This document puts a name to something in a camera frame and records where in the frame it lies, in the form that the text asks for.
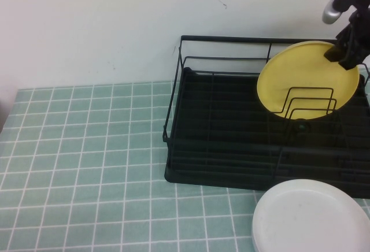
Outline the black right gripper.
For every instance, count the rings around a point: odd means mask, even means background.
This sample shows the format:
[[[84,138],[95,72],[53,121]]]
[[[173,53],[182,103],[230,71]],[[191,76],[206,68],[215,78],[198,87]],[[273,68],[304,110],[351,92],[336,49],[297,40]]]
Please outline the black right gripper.
[[[338,62],[345,70],[361,64],[369,55],[369,8],[352,13],[349,24],[336,38],[337,43],[324,53],[324,57],[330,62]]]

